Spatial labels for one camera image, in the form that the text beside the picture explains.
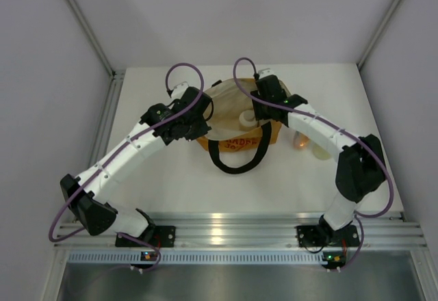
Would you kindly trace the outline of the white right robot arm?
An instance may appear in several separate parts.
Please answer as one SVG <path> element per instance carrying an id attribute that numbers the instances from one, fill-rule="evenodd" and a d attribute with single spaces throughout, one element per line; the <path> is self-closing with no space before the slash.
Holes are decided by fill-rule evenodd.
<path id="1" fill-rule="evenodd" d="M 343 237 L 343 228 L 352 222 L 357 205 L 386 180 L 381 142 L 372 134 L 349 138 L 339 127 L 326 124 L 306 99 L 288 95 L 270 69 L 256 73 L 255 83 L 257 89 L 251 95 L 261 100 L 253 101 L 256 118 L 275 120 L 306 135 L 337 164 L 338 193 L 318 223 L 320 239 L 335 244 Z"/>

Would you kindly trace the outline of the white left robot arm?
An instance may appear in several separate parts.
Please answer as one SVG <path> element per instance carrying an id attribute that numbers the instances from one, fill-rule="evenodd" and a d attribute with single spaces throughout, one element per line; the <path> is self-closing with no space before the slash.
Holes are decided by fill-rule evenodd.
<path id="1" fill-rule="evenodd" d="M 127 137 L 93 167 L 77 176 L 67 174 L 60 185 L 68 208 L 91 236 L 105 231 L 131 236 L 147 246 L 155 225 L 140 209 L 124 209 L 110 203 L 120 184 L 143 162 L 171 142 L 192 141 L 211 129 L 205 114 L 214 107 L 212 98 L 195 87 L 186 87 L 171 104 L 149 107 Z"/>

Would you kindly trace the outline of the orange bottle pink cap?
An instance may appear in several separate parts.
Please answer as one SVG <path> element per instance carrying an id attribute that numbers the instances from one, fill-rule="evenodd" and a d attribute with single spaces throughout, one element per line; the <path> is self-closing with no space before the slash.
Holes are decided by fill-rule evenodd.
<path id="1" fill-rule="evenodd" d="M 306 135 L 298 131 L 295 132 L 292 140 L 292 145 L 294 149 L 296 150 L 305 149 L 309 145 L 309 143 L 310 143 L 310 139 Z"/>

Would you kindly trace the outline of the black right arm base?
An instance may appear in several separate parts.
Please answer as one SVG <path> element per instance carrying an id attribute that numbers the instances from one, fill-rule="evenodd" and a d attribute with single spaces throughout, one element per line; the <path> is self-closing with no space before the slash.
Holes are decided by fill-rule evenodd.
<path id="1" fill-rule="evenodd" d="M 354 225 L 345 226 L 337 231 L 319 224 L 296 227 L 298 245 L 303 248 L 321 247 L 357 247 L 359 234 Z"/>

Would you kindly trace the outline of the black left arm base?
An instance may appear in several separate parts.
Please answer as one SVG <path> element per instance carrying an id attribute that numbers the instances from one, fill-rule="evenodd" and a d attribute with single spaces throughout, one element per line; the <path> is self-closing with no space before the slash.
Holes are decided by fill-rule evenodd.
<path id="1" fill-rule="evenodd" d="M 175 245 L 176 230 L 177 228 L 175 226 L 150 226 L 141 236 L 136 237 L 136 240 L 146 242 L 156 248 L 173 248 Z M 117 235 L 115 247 L 139 248 L 142 247 L 142 244 Z"/>

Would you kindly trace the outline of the green pump bottle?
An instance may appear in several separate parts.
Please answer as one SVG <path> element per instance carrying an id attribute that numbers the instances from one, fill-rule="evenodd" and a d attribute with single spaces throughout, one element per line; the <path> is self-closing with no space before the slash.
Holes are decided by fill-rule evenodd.
<path id="1" fill-rule="evenodd" d="M 332 158 L 331 154 L 324 150 L 321 146 L 314 144 L 312 148 L 312 153 L 314 157 L 319 160 L 326 161 Z"/>

